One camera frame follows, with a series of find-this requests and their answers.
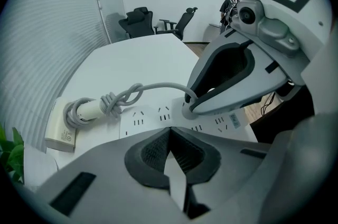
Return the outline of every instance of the power strip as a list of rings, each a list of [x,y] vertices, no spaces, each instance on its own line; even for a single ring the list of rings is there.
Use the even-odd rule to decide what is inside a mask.
[[[133,106],[121,115],[120,138],[163,127],[185,127],[214,136],[256,142],[244,109],[229,113],[198,116],[194,120],[182,115],[184,98],[176,98],[157,106]]]

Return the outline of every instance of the coiled cable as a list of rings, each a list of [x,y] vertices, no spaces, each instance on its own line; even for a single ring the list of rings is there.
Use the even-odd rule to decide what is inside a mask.
[[[157,88],[173,88],[173,89],[181,90],[185,92],[186,94],[188,94],[191,97],[192,101],[197,100],[197,95],[195,94],[193,90],[178,83],[162,82],[162,83],[155,83],[155,84],[146,85],[146,86],[143,86],[141,83],[136,83],[132,85],[128,90],[125,90],[116,96],[113,92],[110,92],[108,95],[102,96],[101,102],[100,102],[100,109],[107,116],[111,114],[115,118],[118,118],[118,116],[122,114],[121,106],[125,106],[125,107],[131,106],[140,99],[140,97],[142,96],[145,90],[151,90],[151,89],[157,89]],[[130,98],[130,95],[134,92],[138,92],[137,96],[133,100],[128,101]],[[78,128],[81,126],[89,125],[94,120],[96,120],[96,119],[82,120],[77,114],[77,109],[79,108],[79,106],[81,106],[82,104],[91,102],[93,100],[95,99],[81,98],[77,101],[69,103],[63,110],[63,120],[66,126],[70,128]]]

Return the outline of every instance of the baseboard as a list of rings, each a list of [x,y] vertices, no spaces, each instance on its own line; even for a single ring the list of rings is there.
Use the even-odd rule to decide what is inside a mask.
[[[183,42],[185,44],[209,44],[210,42]]]

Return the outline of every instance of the floor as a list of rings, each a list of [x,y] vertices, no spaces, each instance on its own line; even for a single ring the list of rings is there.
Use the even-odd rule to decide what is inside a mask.
[[[188,44],[187,45],[198,57],[200,57],[203,53],[203,50],[206,47],[206,44]],[[268,95],[263,96],[262,101],[260,103],[252,104],[250,106],[245,107],[245,113],[249,119],[250,123],[253,123],[255,120],[261,117],[260,109],[264,106],[265,101],[267,100]],[[274,98],[272,104],[266,109],[265,113],[268,113],[270,110],[274,109],[281,103],[278,97]]]

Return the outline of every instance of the black office chair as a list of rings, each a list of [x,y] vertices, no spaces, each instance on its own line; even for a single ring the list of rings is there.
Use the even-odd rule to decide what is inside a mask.
[[[181,19],[180,19],[180,21],[178,23],[171,22],[169,20],[160,19],[160,21],[164,22],[165,31],[157,31],[158,26],[154,26],[155,33],[156,34],[172,33],[177,38],[179,38],[180,40],[183,40],[183,31],[184,31],[184,28],[188,25],[188,23],[190,22],[190,20],[194,16],[196,10],[198,10],[196,7],[194,7],[194,8],[188,8],[186,10],[186,13],[184,13],[182,15],[182,17],[181,17]]]
[[[141,11],[127,13],[127,18],[119,20],[118,23],[129,34],[130,38],[154,35]]]
[[[144,13],[146,23],[149,25],[149,28],[153,31],[153,12],[148,11],[147,7],[135,8],[134,12],[135,11],[140,11],[140,12]]]

